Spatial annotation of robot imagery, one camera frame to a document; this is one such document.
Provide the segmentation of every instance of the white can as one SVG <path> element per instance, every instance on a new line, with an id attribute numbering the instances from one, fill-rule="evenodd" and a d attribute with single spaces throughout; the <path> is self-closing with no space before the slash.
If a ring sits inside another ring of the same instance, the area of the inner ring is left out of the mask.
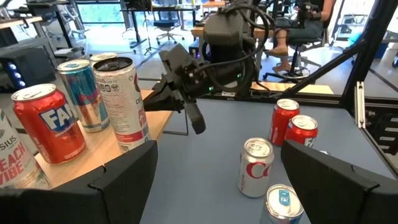
<path id="1" fill-rule="evenodd" d="M 0 189 L 49 189 L 44 171 L 0 109 Z"/>
<path id="2" fill-rule="evenodd" d="M 260 224 L 297 224 L 304 208 L 292 187 L 275 184 L 267 191 Z"/>
<path id="3" fill-rule="evenodd" d="M 244 143 L 241 153 L 238 188 L 248 197 L 260 197 L 267 191 L 274 150 L 269 141 L 251 138 Z"/>
<path id="4" fill-rule="evenodd" d="M 131 59 L 116 57 L 94 64 L 95 80 L 123 152 L 150 139 L 147 118 Z"/>
<path id="5" fill-rule="evenodd" d="M 107 52 L 101 54 L 94 54 L 90 57 L 90 66 L 93 68 L 93 65 L 99 61 L 108 59 L 108 58 L 116 58 L 118 55 L 117 53 Z"/>

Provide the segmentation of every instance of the tripod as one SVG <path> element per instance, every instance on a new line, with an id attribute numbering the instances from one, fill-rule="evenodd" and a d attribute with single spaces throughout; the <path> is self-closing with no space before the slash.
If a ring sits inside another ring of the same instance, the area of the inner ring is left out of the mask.
<path id="1" fill-rule="evenodd" d="M 152 49 L 155 49 L 155 50 L 160 50 L 160 49 L 157 49 L 157 48 L 152 47 L 152 46 L 150 45 L 150 38 L 149 38 L 149 33 L 148 33 L 148 20 L 147 20 L 147 13 L 146 13 L 146 12 L 144 12 L 144 18 L 145 18 L 144 21 L 145 21 L 145 26 L 146 26 L 146 28 L 147 28 L 148 43 L 149 43 L 149 47 L 146 48 L 146 51 L 145 51 L 144 55 L 147 55 L 149 52 L 151 52 Z"/>

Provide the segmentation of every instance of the bare foot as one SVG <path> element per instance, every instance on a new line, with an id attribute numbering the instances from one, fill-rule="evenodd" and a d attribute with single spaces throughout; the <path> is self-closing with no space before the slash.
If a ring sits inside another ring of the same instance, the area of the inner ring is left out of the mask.
<path id="1" fill-rule="evenodd" d="M 288 56 L 287 46 L 278 46 L 272 50 L 266 51 L 266 54 L 274 56 L 274 57 Z"/>
<path id="2" fill-rule="evenodd" d="M 287 65 L 279 65 L 279 66 L 275 66 L 275 67 L 273 67 L 272 68 L 272 70 L 274 71 L 274 72 L 276 72 L 276 73 L 279 73 L 279 72 L 283 72 L 283 71 L 290 71 L 290 69 L 292 68 L 292 66 L 290 66 L 289 64 L 287 64 Z"/>

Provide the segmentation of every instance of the can lid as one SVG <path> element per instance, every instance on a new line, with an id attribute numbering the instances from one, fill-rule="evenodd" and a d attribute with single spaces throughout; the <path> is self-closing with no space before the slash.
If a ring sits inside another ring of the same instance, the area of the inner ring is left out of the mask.
<path id="1" fill-rule="evenodd" d="M 302 114 L 294 116 L 292 122 L 297 127 L 305 130 L 314 130 L 318 127 L 318 122 L 315 119 Z"/>
<path id="2" fill-rule="evenodd" d="M 263 138 L 250 138 L 244 143 L 244 150 L 254 157 L 266 157 L 272 153 L 272 144 Z"/>
<path id="3" fill-rule="evenodd" d="M 57 87 L 50 83 L 34 85 L 16 91 L 11 95 L 11 99 L 14 101 L 35 100 L 53 93 L 56 89 Z"/>
<path id="4" fill-rule="evenodd" d="M 100 72 L 113 72 L 124 69 L 132 64 L 132 60 L 127 57 L 108 58 L 93 65 L 94 70 Z"/>
<path id="5" fill-rule="evenodd" d="M 278 218 L 295 218 L 304 211 L 294 189 L 283 184 L 268 189 L 266 203 L 269 213 Z"/>
<path id="6" fill-rule="evenodd" d="M 100 60 L 105 60 L 108 58 L 115 58 L 117 56 L 118 56 L 117 53 L 106 52 L 106 53 L 102 53 L 102 54 L 94 54 L 93 56 L 90 57 L 90 60 L 93 62 L 99 62 Z"/>
<path id="7" fill-rule="evenodd" d="M 299 103 L 291 99 L 280 99 L 276 102 L 276 105 L 285 110 L 296 110 L 299 108 Z"/>
<path id="8" fill-rule="evenodd" d="M 63 62 L 62 64 L 58 65 L 57 70 L 61 72 L 75 71 L 87 67 L 89 64 L 89 60 L 76 59 L 69 62 Z"/>

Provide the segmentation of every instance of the person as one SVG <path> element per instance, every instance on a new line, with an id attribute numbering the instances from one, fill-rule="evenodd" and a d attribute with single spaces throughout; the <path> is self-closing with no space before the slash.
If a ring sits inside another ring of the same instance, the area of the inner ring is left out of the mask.
<path id="1" fill-rule="evenodd" d="M 298 11 L 298 6 L 301 5 L 305 0 L 297 0 L 295 10 Z M 291 66 L 288 61 L 288 46 L 286 41 L 289 39 L 316 39 L 321 37 L 323 32 L 323 22 L 327 21 L 331 16 L 331 9 L 333 7 L 334 0 L 311 0 L 311 4 L 318 6 L 322 9 L 321 19 L 319 21 L 306 21 L 303 29 L 276 29 L 275 37 L 277 38 L 277 46 L 272 50 L 266 51 L 267 55 L 279 57 L 282 59 L 282 63 L 279 66 L 273 67 L 274 72 L 289 71 Z M 279 17 L 276 18 L 276 26 L 292 26 L 297 21 L 293 21 L 288 18 Z"/>

